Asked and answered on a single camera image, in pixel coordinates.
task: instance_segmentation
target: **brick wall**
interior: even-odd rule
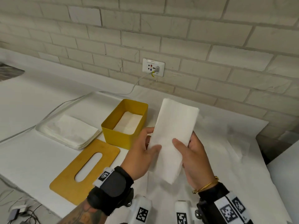
[[[273,159],[299,133],[299,0],[0,0],[0,47],[269,121]]]

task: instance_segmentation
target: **electrical socket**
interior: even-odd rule
[[[152,71],[154,71],[156,69],[156,67],[160,68],[159,72],[153,73],[153,75],[163,77],[165,63],[143,58],[143,62],[142,62],[142,71],[143,72],[151,73]]]

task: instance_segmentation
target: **hand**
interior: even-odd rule
[[[121,167],[131,176],[133,181],[141,178],[148,171],[151,161],[161,150],[161,145],[155,145],[151,150],[147,150],[150,142],[149,133],[154,132],[154,127],[144,128],[132,148],[129,150]]]
[[[178,139],[172,140],[173,145],[183,156],[183,167],[185,169],[188,183],[196,190],[215,181],[209,159],[196,134],[193,132],[188,147]]]

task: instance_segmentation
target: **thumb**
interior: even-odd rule
[[[172,143],[182,155],[188,150],[188,148],[176,138],[172,139]]]
[[[155,154],[157,154],[162,148],[162,145],[154,145],[150,150],[148,150],[148,153],[151,157],[153,157]]]

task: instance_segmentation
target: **yellow tissue box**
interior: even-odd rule
[[[101,125],[106,143],[129,150],[144,126],[147,110],[148,104],[146,103],[123,99]],[[125,112],[142,116],[135,132],[131,135],[113,130]]]

